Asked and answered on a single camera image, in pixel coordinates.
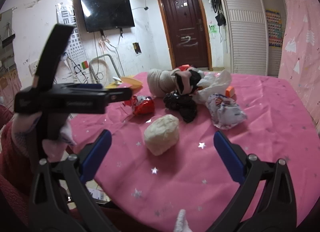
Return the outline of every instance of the green drawing on wall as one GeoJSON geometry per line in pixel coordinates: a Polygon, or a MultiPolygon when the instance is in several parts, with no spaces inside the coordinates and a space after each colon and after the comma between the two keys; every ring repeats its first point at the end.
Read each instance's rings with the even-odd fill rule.
{"type": "Polygon", "coordinates": [[[217,33],[217,26],[216,25],[209,25],[210,33],[217,33]]]}

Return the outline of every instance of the wooden door frame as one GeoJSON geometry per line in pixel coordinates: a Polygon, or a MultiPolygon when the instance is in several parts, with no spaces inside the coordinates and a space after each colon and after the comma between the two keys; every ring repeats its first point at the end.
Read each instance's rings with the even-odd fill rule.
{"type": "MultiPolygon", "coordinates": [[[[208,30],[208,25],[207,25],[207,16],[206,16],[205,11],[204,11],[204,6],[203,6],[202,0],[198,0],[198,3],[199,3],[199,6],[200,6],[202,22],[204,24],[204,33],[205,33],[206,45],[207,45],[207,53],[208,53],[208,69],[212,70],[212,54],[211,54],[209,30],[208,30]]],[[[162,3],[162,0],[158,0],[158,4],[159,4],[159,8],[160,8],[160,13],[161,13],[161,17],[162,17],[163,26],[164,26],[165,36],[167,38],[167,43],[168,43],[168,46],[169,46],[169,54],[170,54],[171,66],[172,66],[172,69],[174,69],[176,67],[176,63],[175,63],[175,58],[174,58],[174,53],[173,53],[172,42],[171,42],[171,39],[170,39],[169,25],[168,25],[168,22],[167,22],[167,18],[165,16],[164,5],[162,3]]]]}

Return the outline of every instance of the metal screw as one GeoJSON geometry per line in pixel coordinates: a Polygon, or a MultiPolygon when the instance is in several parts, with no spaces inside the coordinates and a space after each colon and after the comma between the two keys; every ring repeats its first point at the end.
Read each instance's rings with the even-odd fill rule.
{"type": "Polygon", "coordinates": [[[43,158],[39,161],[39,163],[40,165],[45,165],[47,163],[47,160],[43,158]]]}
{"type": "Polygon", "coordinates": [[[279,164],[281,164],[281,165],[285,165],[285,160],[284,159],[279,159],[279,164]]]}
{"type": "Polygon", "coordinates": [[[68,156],[69,161],[75,161],[77,158],[78,158],[78,156],[76,154],[71,154],[68,156]]]}
{"type": "Polygon", "coordinates": [[[257,155],[254,155],[254,154],[249,155],[248,158],[249,158],[250,161],[253,161],[253,162],[258,159],[257,155]]]}

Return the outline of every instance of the television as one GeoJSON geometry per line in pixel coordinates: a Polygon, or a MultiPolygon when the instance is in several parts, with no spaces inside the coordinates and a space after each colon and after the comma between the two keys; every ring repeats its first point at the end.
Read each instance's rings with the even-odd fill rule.
{"type": "Polygon", "coordinates": [[[81,0],[87,32],[134,27],[130,0],[81,0]]]}

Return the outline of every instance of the electrical outlet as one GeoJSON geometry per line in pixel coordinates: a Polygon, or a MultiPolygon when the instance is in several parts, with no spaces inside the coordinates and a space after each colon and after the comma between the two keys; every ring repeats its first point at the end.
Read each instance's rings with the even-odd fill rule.
{"type": "Polygon", "coordinates": [[[37,61],[29,64],[29,70],[30,70],[30,73],[31,73],[32,76],[33,76],[33,75],[36,73],[36,71],[37,71],[38,63],[39,63],[39,61],[37,60],[37,61]]]}

